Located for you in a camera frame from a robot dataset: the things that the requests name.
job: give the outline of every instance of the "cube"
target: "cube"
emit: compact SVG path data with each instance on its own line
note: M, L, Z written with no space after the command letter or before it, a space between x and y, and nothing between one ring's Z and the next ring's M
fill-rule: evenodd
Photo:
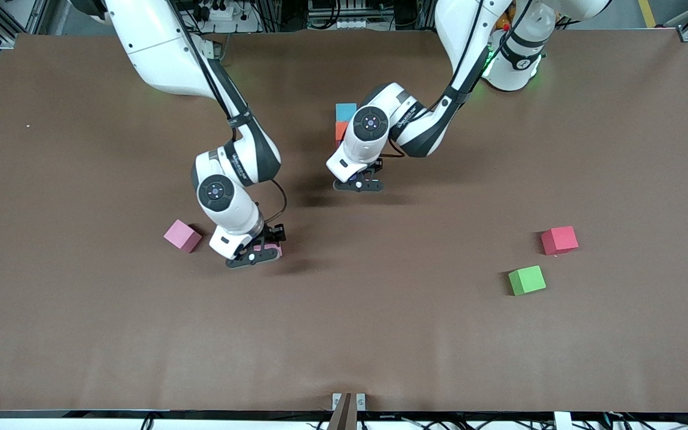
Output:
M543 241L543 250L547 256L568 253L578 248L578 239L572 226L550 229L540 235L540 240Z
M543 279L543 272L540 271L540 266L514 270L514 272L508 274L508 279L511 281L511 289L514 291L514 296L522 296L522 294L546 288L546 280Z
M349 122L357 112L357 103L336 103L336 122Z
M337 142L344 140L344 133L346 133L347 125L349 125L349 121L347 121L347 122L337 121L336 122L336 141Z
M201 240L201 235L194 229L191 229L188 224L176 220L174 224L170 226L169 231L164 234L164 239L189 254Z

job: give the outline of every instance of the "red cube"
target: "red cube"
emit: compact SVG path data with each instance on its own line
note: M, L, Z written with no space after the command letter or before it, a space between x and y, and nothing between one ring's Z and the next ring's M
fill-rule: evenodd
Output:
M552 228L544 232L540 240L543 241L543 250L546 251L547 256L568 253L578 247L578 239L575 237L575 229L572 226Z
M349 121L336 121L336 141L344 140L344 134L348 125Z

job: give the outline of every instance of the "cable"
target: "cable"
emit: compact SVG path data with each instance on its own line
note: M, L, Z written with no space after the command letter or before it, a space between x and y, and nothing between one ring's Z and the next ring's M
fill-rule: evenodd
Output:
M402 152L401 149L396 147L394 145L394 142L391 139L388 139L389 144L391 145L392 149L397 151L397 154L382 154L382 158L403 158L405 156L405 153Z
M416 17L415 17L415 19L413 19L413 21L406 22L404 24L400 24L399 22L394 21L394 17L397 16L397 11L398 11L398 9L393 6L392 7L392 22L394 22L394 30L396 30L397 27L405 27L407 25L415 25L416 22L418 21L419 14L418 14L418 11L416 11ZM387 30L391 30L391 22L389 23L389 28Z
M526 7L528 7L528 6L530 5L530 3L532 3L532 0L529 0L529 1L528 1ZM472 27L471 27L471 29L469 30L469 36L466 38L466 46L463 47L463 52L461 52L461 57L460 57L460 59L458 60L458 66L456 66L456 70L453 71L453 77L450 78L450 84L448 84L448 87L449 87L450 85L453 85L453 81L456 80L456 77L458 76L458 71L461 70L461 65L462 65L464 59L466 59L466 52L469 51L469 46L470 46L470 44L472 43L472 38L473 38L473 36L474 36L474 30L475 30L476 27L477 27L477 22L480 21L480 14L481 14L482 11L483 11L483 4L480 2L480 7L477 8L476 13L474 14L474 21L472 21ZM407 120L407 122L408 122L408 123L411 123L411 122L413 122L413 121L415 121L415 120L417 120L417 119L422 118L422 117L423 117L424 115L426 115L428 112L431 112L432 110L434 110L434 108L436 108L437 105L440 104L440 101L442 101L442 98L443 98L443 97L444 97L444 95L442 95L442 96L440 96L439 98L437 98L437 100L434 101L434 103L432 103L432 106L429 106L429 107L426 108L426 110L424 110L423 112L421 112L421 113L419 113L418 115L415 115L415 116L412 117L411 119Z
M240 9L241 12L247 12L247 11L248 11L248 8L245 7L245 6L246 6L246 0L243 0L243 7L242 7L242 8L241 8L240 6L238 6L238 0L235 0L234 3L235 3L235 7L237 7L238 9Z
M272 20L266 19L264 14L262 14L262 12L260 12L259 9L256 8L256 5L254 4L254 2L250 2L250 3L251 3L251 7L254 8L254 14L256 14L257 20L260 20L260 19L262 20L262 25L264 25L264 27L265 27L264 33L275 32L275 23L273 23Z
M153 428L153 420L155 420L156 417L164 418L161 413L157 413L156 411L150 411L150 413L147 413L145 418L142 420L142 426L140 427L140 430L151 430L151 428Z
M316 27L315 25L310 24L309 27L314 28L316 30L327 30L331 27L333 27L336 22L339 21L339 16L341 16L342 13L342 0L336 0L336 17L334 16L334 8L331 8L331 17L328 19L328 22L325 23L322 27Z
M272 217L267 218L267 220L265 220L265 224L275 221L277 218L279 218L280 215L283 215L283 212L285 212L286 208L288 207L288 198L286 196L286 192L283 190L283 187L281 187L281 185L275 179L270 180L272 181L272 183L275 184L275 187L278 187L278 190L281 191L281 194L283 194L283 208L278 210L278 212L275 213L275 215L273 215Z
M221 52L219 52L219 58L217 58L217 61L222 61L225 59L225 56L227 55L227 45L230 43L230 36L232 36L232 33L227 33L227 38L225 39L225 43L222 44L222 49Z
M579 23L579 22L581 22L581 21L572 21L572 20L570 19L570 17L568 17L568 16L562 16L562 17L560 17L559 21L557 21L557 24L554 25L554 29L556 29L556 30L564 30L565 28L568 27L568 25L577 24L577 23Z
M641 425L644 425L644 427L646 427L647 430L657 430L657 428L652 427L651 425L649 425L649 424L648 424L646 421L644 421L643 419L637 419L637 418L635 418L631 413L625 413L625 414L627 414L627 416L628 416L630 419L632 419L632 420L634 420L634 421L636 421L636 422L639 422L639 424L641 424Z
M182 12L179 10L179 8L175 7L175 9L177 9L177 14L181 18ZM202 36L203 32L201 30L200 25L198 24L198 21L196 21L195 17L193 16L193 14L191 13L191 11L188 8L185 8L185 11L188 14L188 16L191 17L191 21L193 21L193 25L195 26L195 30L193 30L193 33L197 33L197 35ZM189 25L184 24L184 21L182 21L182 22L183 22L183 27L190 27Z
M180 23L180 25L182 27L186 27L185 21L183 21L183 19L182 19L182 14L174 14L174 15L177 16L177 21ZM229 110L227 110L227 105L226 105L224 99L222 98L222 95L219 94L219 90L216 88L216 82L214 82L214 79L212 78L211 73L208 72L207 66L205 65L205 63L203 63L203 58L201 57L200 53L196 49L196 46L193 43L193 39L191 39L191 36L187 32L185 32L184 36L185 36L185 41L189 46L189 47L185 48L185 51L188 51L188 49L193 49L193 54L195 55L196 61L198 61L198 65L200 66L200 70L203 73L203 77L205 78L205 81L208 84L208 89L210 89L211 92L214 94L214 98L219 103L219 107L221 107L222 111L224 111L225 115L227 115L227 119L230 119L230 113L229 113ZM237 134L235 134L235 129L233 128L232 129L232 140L235 140L236 137L237 137Z
M533 0L527 0L527 5L524 6L524 9L522 9L522 13L521 13L521 15L519 16L519 19L517 19L517 21L514 23L514 25L511 26L511 28L509 29L508 33L506 33L506 35L504 35L503 38L500 39L500 44L499 44L499 46L497 47L497 49L495 50L494 54L492 54L492 57L490 57L490 58L495 59L495 57L497 57L497 55L498 55L499 52L500 52L500 49L502 49L503 45L506 44L506 42L508 42L508 39L509 39L509 38L511 37L511 35L513 35L513 33L514 33L514 30L516 30L517 27L519 27L519 22L522 22L522 19L523 19L523 17L525 16L525 14L527 14L527 10L530 9L530 5L532 5L532 2L533 2ZM455 81L455 80L456 80L456 77L458 77L458 71L461 70L461 64L462 64L463 61L466 59L466 52L469 51L469 46L470 46L470 44L472 43L472 37L474 36L474 30L475 30L475 28L477 27L477 21L478 21L478 19L480 18L481 9L483 9L483 6L482 6L481 3L480 3L480 7L477 8L477 13L476 13L475 16L474 16L474 21L473 21L473 23L472 23L472 29L469 31L469 38L466 39L466 46L464 46L464 48L463 48L463 52L462 52L462 54L461 54L461 58L460 58L460 60L458 61L458 66L456 66L456 70L453 71L453 77L450 78L450 84L448 84L448 87L450 87L451 85L453 85L453 81ZM424 110L423 112L421 112L421 113L418 114L418 115L415 115L414 117L412 117L411 119L409 119L407 122L410 123L410 122L413 122L413 121L415 121L415 120L417 120L417 119L420 119L421 117L423 117L424 115L426 115L428 112L431 112L432 110L434 110L434 108L436 108L437 105L440 104L440 101L442 101L442 99L443 99L444 96L445 96L445 95L440 96L440 98L437 99L437 101L434 101L434 103L432 103L432 106L429 106L428 108L426 108L426 110Z
M538 430L537 428L532 427L532 425L524 424L524 422L517 421L517 420L515 420L515 419L514 419L513 421L516 422L516 423L519 424L519 425L522 425L523 427L529 428L529 430Z

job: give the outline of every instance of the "brown table surface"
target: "brown table surface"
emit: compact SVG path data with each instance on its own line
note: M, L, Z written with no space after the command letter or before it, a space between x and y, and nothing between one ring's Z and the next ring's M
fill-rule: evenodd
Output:
M432 33L234 36L225 60L283 156L288 241L230 271L189 182L229 129L144 84L114 38L0 59L0 409L688 410L688 44L557 32L532 84L481 84L437 152L337 193L334 104L424 103ZM265 213L272 185L250 189ZM573 225L579 250L538 232ZM548 288L514 297L506 273Z

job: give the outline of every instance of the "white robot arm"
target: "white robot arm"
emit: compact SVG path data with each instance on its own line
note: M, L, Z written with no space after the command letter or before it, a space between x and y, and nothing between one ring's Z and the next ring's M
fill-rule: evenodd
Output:
M369 180L363 172L372 174L380 169L379 155L388 140L410 157L430 155L442 142L448 125L483 73L494 87L494 82L503 82L502 89L506 90L527 84L535 74L531 70L538 66L533 58L540 58L540 50L554 30L554 9L582 21L603 11L611 0L519 2L523 6L518 8L514 26L509 32L491 36L495 22L511 0L438 0L434 19L453 66L450 84L429 108L395 82L381 85L366 96L363 106L350 120L344 140L326 163L336 176L334 188L382 190L377 180ZM491 38L494 63L488 66Z
M273 180L281 168L281 155L227 71L219 63L208 63L196 48L200 40L188 34L168 0L106 0L106 5L143 81L166 93L214 99L227 115L232 139L198 155L191 172L198 202L216 224L210 247L233 268L277 259L279 242L285 240L283 226L265 225L244 188Z

